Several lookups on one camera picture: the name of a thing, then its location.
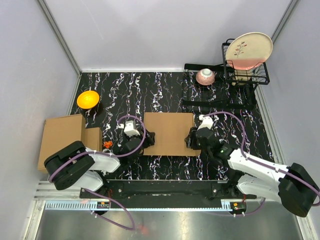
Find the orange object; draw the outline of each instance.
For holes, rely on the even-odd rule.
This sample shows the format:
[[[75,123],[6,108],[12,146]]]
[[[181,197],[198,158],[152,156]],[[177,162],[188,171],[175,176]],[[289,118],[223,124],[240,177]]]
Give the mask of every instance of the orange object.
[[[78,96],[76,104],[82,109],[92,109],[98,104],[99,100],[100,97],[96,91],[88,90]]]
[[[106,148],[106,149],[109,149],[111,148],[113,145],[112,141],[105,141],[103,146]]]

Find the orange bowl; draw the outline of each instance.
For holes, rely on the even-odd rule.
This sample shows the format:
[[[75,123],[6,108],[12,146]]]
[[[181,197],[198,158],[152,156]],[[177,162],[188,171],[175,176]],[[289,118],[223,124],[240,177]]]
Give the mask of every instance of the orange bowl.
[[[98,104],[99,100],[99,94],[96,91],[89,90],[78,96],[76,104],[82,109],[92,109]]]

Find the cable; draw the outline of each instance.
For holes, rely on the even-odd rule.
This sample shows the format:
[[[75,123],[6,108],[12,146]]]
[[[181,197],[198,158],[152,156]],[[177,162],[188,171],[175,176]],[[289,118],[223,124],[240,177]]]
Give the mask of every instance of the cable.
[[[82,152],[82,153],[79,153],[78,155],[72,157],[71,159],[69,159],[68,161],[66,161],[64,164],[62,164],[54,173],[52,173],[52,175],[50,176],[49,178],[49,182],[52,183],[53,182],[53,179],[55,178],[55,176],[62,170],[64,169],[67,165],[69,165],[70,163],[72,163],[74,160],[77,160],[78,158],[84,156],[84,155],[89,155],[89,154],[98,154],[98,155],[103,155],[103,156],[107,156],[107,157],[110,157],[110,158],[121,158],[121,157],[127,157],[131,154],[133,154],[135,151],[137,151],[141,146],[142,144],[144,143],[145,139],[146,139],[146,127],[144,125],[144,123],[141,121],[140,118],[136,117],[136,116],[133,116],[133,115],[126,115],[126,116],[122,116],[120,117],[120,119],[117,121],[117,124],[119,125],[119,123],[125,119],[125,118],[133,118],[135,120],[138,120],[140,123],[141,123],[141,126],[143,128],[143,137],[142,137],[142,140],[140,142],[140,144],[134,149],[132,150],[131,152],[128,152],[128,153],[125,153],[125,154],[121,154],[121,155],[112,155],[111,153],[106,153],[106,152],[103,152],[103,151],[85,151],[85,152]]]
[[[227,114],[227,115],[235,118],[235,119],[240,123],[241,128],[242,128],[242,133],[243,133],[243,137],[242,137],[242,142],[241,142],[241,147],[240,147],[240,149],[241,149],[241,154],[245,157],[245,159],[248,159],[248,160],[250,160],[250,161],[252,161],[252,162],[254,162],[254,163],[256,163],[256,164],[259,164],[259,165],[261,165],[261,166],[264,166],[264,167],[266,167],[266,168],[268,168],[268,169],[277,171],[276,167],[274,167],[274,166],[269,166],[269,165],[267,165],[267,164],[265,164],[265,163],[263,163],[263,162],[259,162],[259,161],[255,160],[255,159],[251,158],[251,157],[247,157],[247,156],[246,156],[246,153],[245,153],[245,151],[244,151],[245,140],[246,140],[245,126],[244,126],[244,124],[241,122],[241,120],[240,120],[237,116],[235,116],[234,114],[232,114],[232,113],[230,113],[230,112],[227,112],[227,111],[216,111],[216,112],[212,112],[212,113],[206,114],[206,115],[204,115],[204,117],[209,117],[209,116],[218,115],[218,114]],[[286,172],[286,171],[284,171],[284,170],[282,170],[282,169],[279,169],[278,171],[279,171],[280,173],[283,173],[283,174],[288,175],[289,177],[291,177],[291,178],[299,181],[299,182],[302,183],[303,185],[307,186],[307,187],[310,188],[312,191],[314,191],[314,193],[320,198],[320,192],[319,192],[317,189],[315,189],[312,185],[310,185],[309,183],[307,183],[306,181],[304,181],[304,180],[302,180],[301,178],[293,175],[292,173]],[[319,200],[319,202],[312,204],[312,206],[313,206],[313,207],[320,206],[320,200]]]
[[[89,192],[89,193],[91,193],[91,194],[93,194],[93,195],[96,195],[96,196],[98,196],[98,197],[100,197],[100,198],[103,198],[103,199],[108,199],[109,201],[114,202],[115,204],[117,204],[117,205],[118,205],[120,208],[122,208],[122,209],[125,211],[125,213],[128,215],[128,217],[129,217],[129,219],[130,219],[130,221],[131,221],[131,223],[132,223],[132,227],[124,226],[124,225],[122,225],[122,224],[119,224],[119,223],[117,223],[117,222],[115,222],[115,221],[110,220],[109,218],[106,218],[106,217],[104,217],[104,216],[101,216],[101,215],[96,214],[96,216],[97,216],[98,218],[104,219],[104,220],[106,220],[107,222],[112,223],[112,224],[114,224],[114,225],[116,225],[116,226],[118,226],[118,227],[120,227],[120,228],[125,229],[125,230],[131,230],[131,231],[136,230],[136,225],[135,225],[135,221],[134,221],[133,217],[131,216],[130,212],[128,212],[128,210],[127,210],[120,202],[118,202],[117,200],[114,200],[114,199],[112,199],[112,198],[110,198],[110,197],[107,197],[107,196],[103,196],[103,195],[101,195],[101,194],[98,194],[98,193],[96,193],[96,192],[94,192],[94,191],[91,191],[91,190],[89,190],[89,189],[86,189],[86,188],[84,188],[84,189],[85,189],[87,192]]]

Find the gray wall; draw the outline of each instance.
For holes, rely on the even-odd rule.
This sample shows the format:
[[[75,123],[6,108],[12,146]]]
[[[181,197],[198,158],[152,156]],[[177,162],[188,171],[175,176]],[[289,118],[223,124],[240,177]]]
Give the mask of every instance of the gray wall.
[[[267,61],[267,107],[288,165],[302,164],[320,186],[320,1],[302,0]],[[320,236],[320,207],[311,209]]]
[[[45,0],[84,71],[220,64],[221,44],[272,35],[290,0]]]
[[[77,77],[35,0],[0,0],[0,33],[0,238],[17,240],[44,120],[66,114]]]

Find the decorative plate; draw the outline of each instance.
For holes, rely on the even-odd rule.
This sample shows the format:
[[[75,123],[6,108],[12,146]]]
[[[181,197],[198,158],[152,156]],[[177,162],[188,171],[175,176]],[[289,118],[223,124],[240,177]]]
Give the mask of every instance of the decorative plate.
[[[271,55],[273,43],[268,35],[249,32],[239,36],[228,47],[226,62],[237,70],[249,70],[264,63]]]

